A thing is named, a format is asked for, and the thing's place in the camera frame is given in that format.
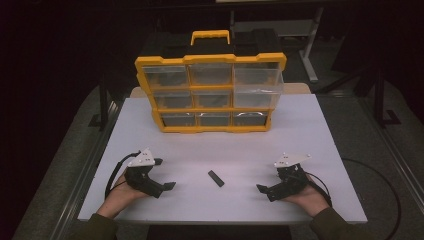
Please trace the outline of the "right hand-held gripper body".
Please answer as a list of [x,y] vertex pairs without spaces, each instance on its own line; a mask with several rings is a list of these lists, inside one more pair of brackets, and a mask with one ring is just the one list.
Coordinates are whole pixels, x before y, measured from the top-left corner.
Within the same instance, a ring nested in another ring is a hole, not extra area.
[[300,193],[308,178],[301,163],[311,159],[310,154],[284,153],[275,163],[280,182],[268,188],[267,197],[273,202]]

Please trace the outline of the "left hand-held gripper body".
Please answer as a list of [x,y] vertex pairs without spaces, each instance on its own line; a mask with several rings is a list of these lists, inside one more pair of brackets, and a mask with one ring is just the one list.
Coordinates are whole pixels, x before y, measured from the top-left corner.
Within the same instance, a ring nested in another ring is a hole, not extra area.
[[149,148],[144,149],[127,165],[124,174],[127,184],[135,190],[159,198],[163,192],[160,190],[162,184],[149,177],[154,166],[156,165],[152,152]]

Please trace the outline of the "small black bar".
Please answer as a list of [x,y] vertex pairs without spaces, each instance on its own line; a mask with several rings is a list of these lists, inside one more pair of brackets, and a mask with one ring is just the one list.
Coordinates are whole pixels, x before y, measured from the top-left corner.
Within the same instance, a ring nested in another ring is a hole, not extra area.
[[211,179],[219,186],[219,187],[222,187],[222,186],[224,186],[224,181],[213,171],[213,170],[210,170],[209,172],[208,172],[208,175],[211,177]]

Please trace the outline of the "pulled-out clear plastic drawer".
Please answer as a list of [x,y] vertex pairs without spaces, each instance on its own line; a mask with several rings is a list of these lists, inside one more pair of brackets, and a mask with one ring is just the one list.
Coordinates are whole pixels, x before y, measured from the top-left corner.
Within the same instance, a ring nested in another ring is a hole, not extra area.
[[247,94],[281,94],[282,70],[278,63],[235,64],[234,91]]

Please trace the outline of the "yellow and black parts organizer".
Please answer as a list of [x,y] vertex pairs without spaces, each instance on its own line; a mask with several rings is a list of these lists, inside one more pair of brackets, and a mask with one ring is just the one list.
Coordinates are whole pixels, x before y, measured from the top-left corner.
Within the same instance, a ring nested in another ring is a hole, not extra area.
[[[191,34],[154,33],[148,37],[141,53],[136,58],[135,67],[137,69],[138,82],[142,90],[145,92],[145,76],[143,68],[146,66],[185,66],[199,63],[246,64],[271,62],[278,63],[282,72],[285,69],[287,62],[287,58],[281,50],[279,39],[273,30],[251,30],[249,32],[240,32],[234,35],[227,30],[210,30],[195,31]],[[244,133],[264,131],[163,132]]]

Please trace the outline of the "person's right hand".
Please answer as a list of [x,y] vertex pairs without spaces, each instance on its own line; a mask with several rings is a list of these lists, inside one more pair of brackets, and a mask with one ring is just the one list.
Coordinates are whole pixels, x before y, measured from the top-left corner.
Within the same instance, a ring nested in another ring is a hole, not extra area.
[[299,206],[310,217],[315,217],[320,212],[330,207],[325,198],[310,185],[307,185],[298,194],[284,198],[284,201]]

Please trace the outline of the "person's left hand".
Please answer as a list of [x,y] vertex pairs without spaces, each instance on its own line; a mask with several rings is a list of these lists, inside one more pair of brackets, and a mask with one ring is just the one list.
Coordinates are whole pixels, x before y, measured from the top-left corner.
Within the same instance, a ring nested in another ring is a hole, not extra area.
[[147,194],[129,186],[125,175],[122,174],[96,213],[103,217],[114,219],[133,202],[144,197],[147,197]]

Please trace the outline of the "black metal stand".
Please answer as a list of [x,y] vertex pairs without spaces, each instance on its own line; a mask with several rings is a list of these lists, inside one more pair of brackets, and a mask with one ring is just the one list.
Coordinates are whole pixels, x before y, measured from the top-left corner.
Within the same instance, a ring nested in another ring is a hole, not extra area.
[[366,66],[359,74],[359,81],[354,88],[354,94],[358,97],[366,97],[373,90],[373,117],[381,128],[387,125],[401,123],[393,110],[384,108],[385,79],[379,67]]
[[106,128],[109,121],[109,92],[107,89],[106,80],[102,77],[99,80],[99,112],[94,114],[89,122],[89,127],[98,127],[100,131]]

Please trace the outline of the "set of clear plastic drawers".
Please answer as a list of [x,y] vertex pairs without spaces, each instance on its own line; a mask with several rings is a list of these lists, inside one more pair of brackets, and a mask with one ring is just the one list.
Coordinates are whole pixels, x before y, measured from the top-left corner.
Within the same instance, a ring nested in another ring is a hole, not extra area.
[[146,66],[152,116],[167,132],[265,131],[281,94],[234,91],[230,63]]

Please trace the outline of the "grey metal stand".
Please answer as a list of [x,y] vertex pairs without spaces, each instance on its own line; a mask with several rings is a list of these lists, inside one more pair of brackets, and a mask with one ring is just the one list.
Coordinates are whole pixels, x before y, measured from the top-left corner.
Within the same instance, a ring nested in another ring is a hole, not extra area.
[[311,19],[270,20],[270,21],[236,21],[235,12],[230,12],[230,29],[233,33],[251,31],[256,28],[273,28],[279,37],[306,37],[306,45],[298,51],[304,69],[311,83],[318,82],[318,76],[309,59],[324,8],[315,11]]

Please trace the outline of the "aluminium floor rail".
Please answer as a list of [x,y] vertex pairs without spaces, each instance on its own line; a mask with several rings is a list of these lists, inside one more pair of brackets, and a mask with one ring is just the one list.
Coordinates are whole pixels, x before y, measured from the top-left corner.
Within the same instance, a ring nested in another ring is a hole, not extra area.
[[78,217],[119,113],[120,106],[115,101],[111,101],[109,106],[109,121],[106,128],[97,134],[94,146],[90,149],[86,162],[82,165],[82,170],[76,179],[74,187],[70,191],[70,197],[65,202],[64,208],[61,210],[59,219],[48,237],[48,240],[66,239],[66,235],[72,223]]
[[379,123],[368,100],[358,100],[371,132],[379,139],[384,163],[393,168],[412,198],[424,212],[424,126],[405,108],[402,102],[395,112],[388,110],[385,123]]

